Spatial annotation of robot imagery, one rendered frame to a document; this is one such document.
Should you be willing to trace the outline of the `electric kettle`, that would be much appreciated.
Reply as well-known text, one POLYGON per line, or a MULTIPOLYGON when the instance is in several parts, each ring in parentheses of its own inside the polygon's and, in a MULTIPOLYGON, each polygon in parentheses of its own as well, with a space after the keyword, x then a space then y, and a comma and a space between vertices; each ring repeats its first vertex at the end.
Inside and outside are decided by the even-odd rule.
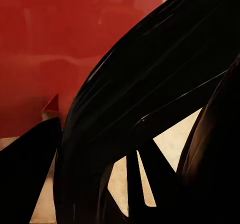
POLYGON ((57 147, 57 224, 129 224, 114 164, 201 108, 176 174, 209 224, 240 224, 240 0, 167 0, 96 65, 57 147))

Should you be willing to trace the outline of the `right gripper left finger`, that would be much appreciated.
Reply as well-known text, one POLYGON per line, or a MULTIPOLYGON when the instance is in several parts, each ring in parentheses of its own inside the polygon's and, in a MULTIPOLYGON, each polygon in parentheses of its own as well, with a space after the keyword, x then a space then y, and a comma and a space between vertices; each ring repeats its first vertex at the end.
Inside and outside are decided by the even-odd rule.
POLYGON ((62 132, 51 118, 0 151, 0 224, 30 223, 62 132))

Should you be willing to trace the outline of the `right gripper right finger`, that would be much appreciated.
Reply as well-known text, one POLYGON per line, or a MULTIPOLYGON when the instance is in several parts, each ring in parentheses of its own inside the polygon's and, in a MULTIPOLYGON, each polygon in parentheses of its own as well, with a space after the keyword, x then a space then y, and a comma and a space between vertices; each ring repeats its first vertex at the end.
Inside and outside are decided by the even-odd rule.
POLYGON ((126 156, 129 224, 210 224, 156 142, 126 156), (145 204, 139 152, 156 207, 145 204))

